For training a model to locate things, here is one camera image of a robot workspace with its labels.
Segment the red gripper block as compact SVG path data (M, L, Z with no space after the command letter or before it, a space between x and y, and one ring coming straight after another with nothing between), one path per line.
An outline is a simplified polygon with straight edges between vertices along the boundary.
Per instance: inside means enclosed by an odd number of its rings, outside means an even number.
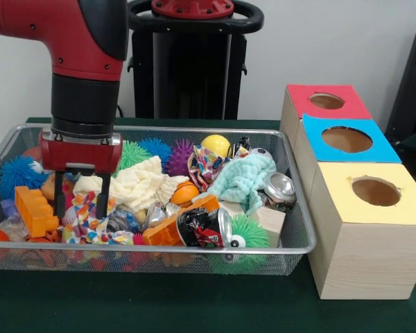
M121 135L114 133L104 139L83 139L41 133L39 146L42 151L42 166L55 172L54 214L62 219L65 214L65 194L62 190L64 171L86 169L101 174L101 192L97 196L96 218L107 216L110 190L110 174L119 165L123 149Z

